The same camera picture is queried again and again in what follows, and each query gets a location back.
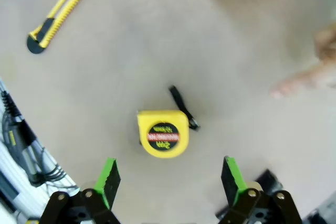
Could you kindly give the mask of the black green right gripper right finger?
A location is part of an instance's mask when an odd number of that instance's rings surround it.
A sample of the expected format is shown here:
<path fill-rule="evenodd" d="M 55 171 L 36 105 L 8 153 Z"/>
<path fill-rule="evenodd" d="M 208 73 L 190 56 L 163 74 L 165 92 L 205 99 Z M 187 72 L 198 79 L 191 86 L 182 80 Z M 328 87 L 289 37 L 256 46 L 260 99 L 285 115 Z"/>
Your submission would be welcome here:
<path fill-rule="evenodd" d="M 216 213 L 219 223 L 302 223 L 291 194 L 269 169 L 248 184 L 235 159 L 225 156 L 221 180 L 228 205 Z"/>

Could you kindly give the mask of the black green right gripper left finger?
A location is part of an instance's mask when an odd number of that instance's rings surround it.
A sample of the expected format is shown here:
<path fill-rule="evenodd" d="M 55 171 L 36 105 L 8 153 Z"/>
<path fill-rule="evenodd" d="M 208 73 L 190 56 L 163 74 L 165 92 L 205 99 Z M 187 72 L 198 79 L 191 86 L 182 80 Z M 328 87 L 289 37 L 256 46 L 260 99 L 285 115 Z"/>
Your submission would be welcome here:
<path fill-rule="evenodd" d="M 39 223 L 120 223 L 112 212 L 120 181 L 117 160 L 108 158 L 93 188 L 73 196 L 63 191 L 54 192 Z"/>

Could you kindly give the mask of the person's left hand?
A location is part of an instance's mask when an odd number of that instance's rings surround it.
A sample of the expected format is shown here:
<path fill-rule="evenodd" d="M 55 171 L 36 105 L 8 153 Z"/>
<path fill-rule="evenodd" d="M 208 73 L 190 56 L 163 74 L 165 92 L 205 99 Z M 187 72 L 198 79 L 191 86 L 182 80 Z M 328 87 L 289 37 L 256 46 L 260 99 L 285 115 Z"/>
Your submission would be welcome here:
<path fill-rule="evenodd" d="M 286 97 L 304 89 L 335 88 L 335 23 L 316 33 L 314 51 L 319 62 L 281 81 L 271 91 L 274 98 Z"/>

